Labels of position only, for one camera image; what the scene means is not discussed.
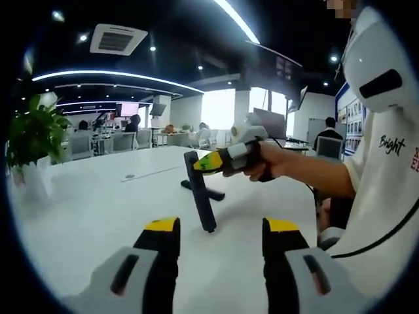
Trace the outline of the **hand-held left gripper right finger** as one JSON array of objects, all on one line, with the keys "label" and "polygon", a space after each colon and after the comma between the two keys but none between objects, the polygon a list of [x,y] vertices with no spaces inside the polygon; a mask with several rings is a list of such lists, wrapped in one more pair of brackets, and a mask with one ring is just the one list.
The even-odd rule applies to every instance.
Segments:
[{"label": "hand-held left gripper right finger", "polygon": [[363,312],[363,295],[347,271],[309,247],[295,223],[264,218],[262,250],[269,313]]}]

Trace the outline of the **person's right hand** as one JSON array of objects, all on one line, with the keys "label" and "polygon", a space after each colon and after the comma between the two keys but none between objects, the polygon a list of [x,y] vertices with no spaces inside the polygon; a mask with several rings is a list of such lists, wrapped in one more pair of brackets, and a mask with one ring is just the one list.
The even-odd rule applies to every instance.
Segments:
[{"label": "person's right hand", "polygon": [[285,175],[286,164],[292,159],[289,151],[270,143],[259,142],[256,153],[256,161],[242,169],[226,169],[224,177],[243,173],[248,176],[250,181],[257,182],[265,173],[270,173],[271,177],[278,178]]}]

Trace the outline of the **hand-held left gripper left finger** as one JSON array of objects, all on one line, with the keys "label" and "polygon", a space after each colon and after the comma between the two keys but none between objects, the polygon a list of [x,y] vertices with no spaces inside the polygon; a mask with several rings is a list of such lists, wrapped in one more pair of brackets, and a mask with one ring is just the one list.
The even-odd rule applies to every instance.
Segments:
[{"label": "hand-held left gripper left finger", "polygon": [[133,246],[100,264],[89,285],[63,305],[72,313],[172,313],[180,235],[177,217],[150,222]]}]

